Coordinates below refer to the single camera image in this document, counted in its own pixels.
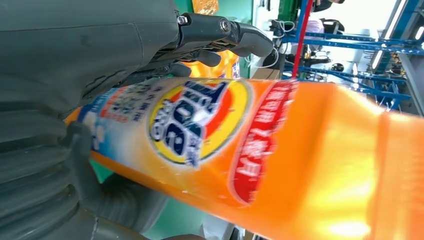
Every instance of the gray robot arm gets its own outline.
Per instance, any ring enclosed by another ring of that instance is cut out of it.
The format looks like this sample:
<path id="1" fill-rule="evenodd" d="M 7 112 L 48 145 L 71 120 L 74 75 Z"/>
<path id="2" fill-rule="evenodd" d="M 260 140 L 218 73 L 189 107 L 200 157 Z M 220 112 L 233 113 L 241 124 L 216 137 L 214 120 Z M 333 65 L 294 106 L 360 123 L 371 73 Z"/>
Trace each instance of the gray robot arm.
<path id="1" fill-rule="evenodd" d="M 65 166 L 87 161 L 90 145 L 62 120 L 111 88 L 188 76 L 179 62 L 216 65 L 227 49 L 266 56 L 272 43 L 223 17 L 180 15 L 172 0 L 0 1 L 0 239 L 144 239 L 128 208 L 101 211 L 117 197 Z M 144 191 L 123 184 L 131 198 Z"/>

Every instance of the orange bottle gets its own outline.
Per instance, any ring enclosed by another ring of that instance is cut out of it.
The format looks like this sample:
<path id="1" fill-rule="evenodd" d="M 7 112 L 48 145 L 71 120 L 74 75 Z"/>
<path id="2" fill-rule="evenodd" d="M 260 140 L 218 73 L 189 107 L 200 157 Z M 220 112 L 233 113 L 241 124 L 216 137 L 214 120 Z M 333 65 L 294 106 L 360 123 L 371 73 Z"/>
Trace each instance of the orange bottle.
<path id="1" fill-rule="evenodd" d="M 424 120 L 335 84 L 163 79 L 72 120 L 99 163 L 264 237 L 424 239 Z"/>
<path id="2" fill-rule="evenodd" d="M 192 78 L 226 78 L 229 68 L 230 61 L 234 61 L 234 57 L 230 59 L 230 54 L 235 55 L 229 50 L 218 52 L 221 56 L 221 61 L 218 65 L 214 67 L 206 66 L 205 64 L 195 61 L 195 62 L 183 62 L 186 66 L 191 68 Z"/>

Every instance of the cable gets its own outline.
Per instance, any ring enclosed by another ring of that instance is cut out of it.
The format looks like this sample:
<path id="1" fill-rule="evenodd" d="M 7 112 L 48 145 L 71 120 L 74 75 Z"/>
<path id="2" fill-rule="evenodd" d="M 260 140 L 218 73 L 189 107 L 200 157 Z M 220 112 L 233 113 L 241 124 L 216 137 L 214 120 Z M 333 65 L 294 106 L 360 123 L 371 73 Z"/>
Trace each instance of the cable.
<path id="1" fill-rule="evenodd" d="M 295 29 L 295 23 L 294 22 L 292 22 L 292 21 L 278 21 L 278 20 L 273 20 L 273 21 L 275 21 L 275 22 L 277 22 L 277 23 L 279 23 L 279 25 L 280 25 L 280 27 L 281 27 L 281 30 L 282 30 L 282 32 L 283 32 L 283 34 L 282 34 L 282 36 L 279 36 L 279 37 L 275 37 L 275 38 L 283 38 L 285 35 L 286 35 L 286 33 L 288 33 L 288 32 L 291 32 L 291 31 L 293 31 L 293 29 Z M 289 30 L 285 30 L 285 24 L 286 23 L 291 23 L 291 24 L 293 24 L 293 27 L 292 28 L 290 28 Z M 277 64 L 277 62 L 278 62 L 278 60 L 279 60 L 279 57 L 280 57 L 280 48 L 282 47 L 282 45 L 283 45 L 283 42 L 281 41 L 281 43 L 280 43 L 280 45 L 277 47 L 277 46 L 275 46 L 274 48 L 273 48 L 273 50 L 275 51 L 275 54 L 276 54 L 276 57 L 275 57 L 275 61 L 272 63 L 272 64 L 270 64 L 270 65 L 268 65 L 268 66 L 258 66 L 258 65 L 253 65 L 253 67 L 255 67 L 255 68 L 258 68 L 258 69 L 266 69 L 266 68 L 270 68 L 270 67 L 272 67 L 272 66 L 274 66 L 275 64 Z M 283 55 L 284 54 L 286 54 L 286 52 L 287 52 L 287 50 L 288 50 L 288 48 L 289 48 L 289 44 L 288 43 L 286 43 L 286 47 L 285 47 L 285 50 L 284 50 L 284 52 L 283 52 Z M 248 57 L 245 57 L 244 58 L 244 60 L 247 62 L 247 63 L 249 63 L 248 65 L 247 65 L 247 67 L 249 68 L 250 66 L 252 66 L 252 61 L 250 60 L 250 58 L 249 58 L 249 56 Z"/>
<path id="2" fill-rule="evenodd" d="M 274 73 L 274 71 L 275 71 L 275 69 L 273 69 L 272 71 L 271 71 L 271 73 L 265 78 L 265 79 L 269 79 L 270 77 L 271 77 L 271 75 Z"/>
<path id="3" fill-rule="evenodd" d="M 364 50 L 363 54 L 365 55 L 363 58 L 364 59 L 373 59 L 375 52 L 374 51 L 368 51 L 368 50 Z"/>
<path id="4" fill-rule="evenodd" d="M 258 66 L 258 65 L 254 65 L 253 67 L 255 67 L 255 68 L 258 68 L 258 69 L 266 69 L 266 68 L 270 68 L 270 67 L 272 67 L 272 66 L 274 66 L 277 62 L 278 62 L 278 59 L 279 59 L 279 52 L 278 52 L 278 50 L 277 50 L 277 48 L 273 48 L 273 50 L 275 51 L 275 53 L 276 53 L 276 58 L 275 58 L 275 61 L 271 64 L 271 65 L 268 65 L 268 66 Z M 252 61 L 248 58 L 248 57 L 245 57 L 244 58 L 244 60 L 246 61 L 246 62 L 248 62 L 249 64 L 247 65 L 247 67 L 249 68 L 250 66 L 252 66 Z"/>
<path id="5" fill-rule="evenodd" d="M 279 21 L 279 20 L 273 20 L 276 23 L 279 23 L 279 26 L 281 28 L 282 31 L 282 35 L 281 36 L 272 36 L 273 39 L 281 39 L 284 37 L 284 35 L 286 35 L 286 33 L 291 32 L 295 29 L 295 23 L 292 21 Z M 289 29 L 286 30 L 286 24 L 292 24 L 293 26 Z"/>

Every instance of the blue shelf frame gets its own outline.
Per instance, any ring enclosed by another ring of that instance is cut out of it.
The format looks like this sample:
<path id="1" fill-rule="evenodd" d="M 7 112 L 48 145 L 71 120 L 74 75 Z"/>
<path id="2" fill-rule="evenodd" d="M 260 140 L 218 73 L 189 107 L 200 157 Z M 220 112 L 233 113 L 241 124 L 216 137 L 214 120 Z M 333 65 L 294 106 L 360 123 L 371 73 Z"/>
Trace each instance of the blue shelf frame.
<path id="1" fill-rule="evenodd" d="M 342 34 L 328 34 L 328 33 L 314 33 L 314 32 L 303 32 L 305 19 L 308 19 L 306 15 L 308 5 L 311 4 L 311 1 L 302 1 L 300 7 L 300 16 L 298 19 L 298 27 L 296 32 L 289 34 L 288 39 L 284 39 L 285 42 L 289 43 L 299 43 L 318 46 L 331 46 L 339 48 L 350 48 L 350 49 L 359 49 L 367 51 L 383 51 L 384 53 L 398 53 L 398 54 L 410 54 L 410 55 L 421 55 L 424 56 L 424 49 L 421 47 L 421 42 L 419 40 L 402 40 L 402 39 L 385 39 L 385 38 L 372 38 L 367 36 L 358 36 L 358 35 L 342 35 Z M 322 38 L 320 40 L 316 39 L 304 39 L 304 37 L 316 37 Z M 339 42 L 332 40 L 346 40 L 346 41 L 355 41 L 355 42 Z M 288 66 L 286 69 L 290 69 L 295 75 L 297 72 L 300 73 L 311 73 L 311 74 L 327 74 L 333 75 L 337 78 L 342 79 L 343 81 L 352 84 L 357 84 L 357 88 L 352 86 L 346 86 L 351 90 L 375 96 L 375 101 L 380 106 L 387 106 L 388 110 L 399 110 L 401 101 L 409 100 L 412 97 L 409 95 L 399 93 L 399 85 L 405 85 L 406 80 L 402 79 L 392 79 L 385 78 L 381 76 L 368 75 L 364 73 L 359 73 L 357 75 L 346 73 L 346 72 L 337 72 L 337 71 L 328 71 L 324 69 L 316 69 L 311 67 L 298 66 L 295 62 L 294 66 Z M 282 79 L 287 79 L 287 77 L 282 74 Z M 370 85 L 363 84 L 360 80 L 370 81 Z M 311 81 L 310 79 L 299 79 L 299 81 Z"/>
<path id="2" fill-rule="evenodd" d="M 404 79 L 393 79 L 381 76 L 375 76 L 372 74 L 352 74 L 347 72 L 330 71 L 317 69 L 312 67 L 299 67 L 300 73 L 309 74 L 326 74 L 335 76 L 350 85 L 342 84 L 350 90 L 374 96 L 375 102 L 379 106 L 386 106 L 388 110 L 399 110 L 401 101 L 407 101 L 411 99 L 411 96 L 399 93 L 399 85 L 406 85 L 407 82 Z M 317 82 L 318 80 L 314 77 L 313 79 L 306 79 L 299 77 L 299 81 Z M 361 80 L 368 80 L 371 82 L 371 86 L 361 83 Z M 358 87 L 353 87 L 352 84 L 358 84 Z"/>
<path id="3" fill-rule="evenodd" d="M 400 15 L 399 20 L 394 28 L 392 37 L 393 38 L 401 38 L 403 33 L 405 32 L 408 22 L 410 21 L 413 14 L 418 10 L 419 4 L 422 3 L 422 0 L 408 0 L 403 9 L 403 13 Z M 375 69 L 376 73 L 383 73 L 388 65 L 390 64 L 390 60 L 392 57 L 388 52 L 383 52 L 381 56 L 380 63 Z"/>

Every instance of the person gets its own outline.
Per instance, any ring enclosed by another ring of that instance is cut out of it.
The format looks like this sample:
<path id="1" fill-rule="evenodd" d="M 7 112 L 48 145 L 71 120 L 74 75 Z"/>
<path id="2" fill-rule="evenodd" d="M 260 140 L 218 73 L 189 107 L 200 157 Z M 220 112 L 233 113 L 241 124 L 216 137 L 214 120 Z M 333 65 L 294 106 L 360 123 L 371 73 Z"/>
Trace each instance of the person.
<path id="1" fill-rule="evenodd" d="M 345 0 L 316 0 L 314 13 L 321 12 L 331 8 L 332 4 L 342 4 Z"/>
<path id="2" fill-rule="evenodd" d="M 315 18 L 312 15 L 309 17 L 306 24 L 307 33 L 317 33 L 317 34 L 343 34 L 345 31 L 345 26 L 343 26 L 340 21 L 335 19 L 326 19 L 326 18 Z M 305 36 L 304 39 L 308 40 L 322 40 L 322 37 L 318 36 Z M 291 51 L 296 51 L 297 43 L 292 43 L 293 47 Z M 319 45 L 311 45 L 312 50 L 319 50 Z"/>

